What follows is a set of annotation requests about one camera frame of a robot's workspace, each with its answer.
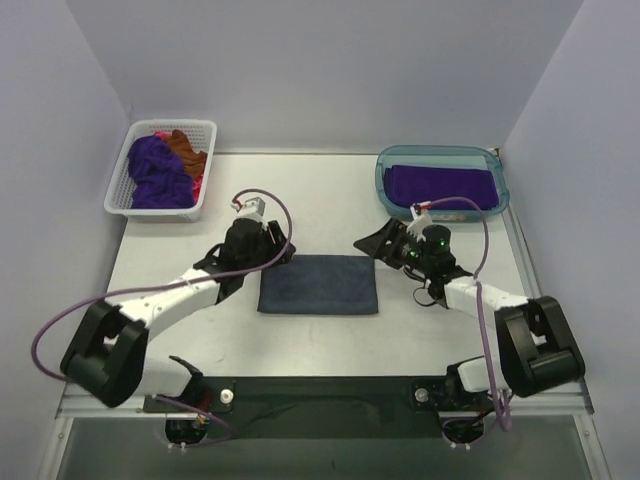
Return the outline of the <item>grey towel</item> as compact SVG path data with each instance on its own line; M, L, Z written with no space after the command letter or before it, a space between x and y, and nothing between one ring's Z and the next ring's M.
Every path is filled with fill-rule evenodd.
M374 261L366 256L295 255L261 273L257 311L366 316L379 312Z

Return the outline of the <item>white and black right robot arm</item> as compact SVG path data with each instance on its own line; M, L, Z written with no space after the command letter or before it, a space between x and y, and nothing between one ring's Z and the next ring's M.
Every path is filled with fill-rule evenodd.
M485 348L481 358L451 368L456 386L468 393L508 390L526 398L584 377L583 356L558 300L528 298L480 282L458 264L447 227L429 224L417 231L417 225L391 219L354 247L425 279L437 305L478 320L483 341L495 333L496 355Z

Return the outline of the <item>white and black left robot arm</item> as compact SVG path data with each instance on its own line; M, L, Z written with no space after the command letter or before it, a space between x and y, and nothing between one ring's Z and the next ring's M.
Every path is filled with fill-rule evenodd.
M62 373L110 408L134 395L181 397L201 372L175 355L149 358L149 344L229 298L248 274L288 262L295 251L291 236L277 221L237 219L223 242L160 292L118 304L93 302L62 358Z

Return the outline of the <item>purple towel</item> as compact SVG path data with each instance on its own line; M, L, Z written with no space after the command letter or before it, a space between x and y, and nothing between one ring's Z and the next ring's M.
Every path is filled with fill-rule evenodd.
M128 152L128 173L135 187L133 209L188 209L194 206L193 180L183 162L156 135L140 137Z
M393 165L383 175L387 198L399 207L425 201L465 197L488 211L500 203L489 170Z

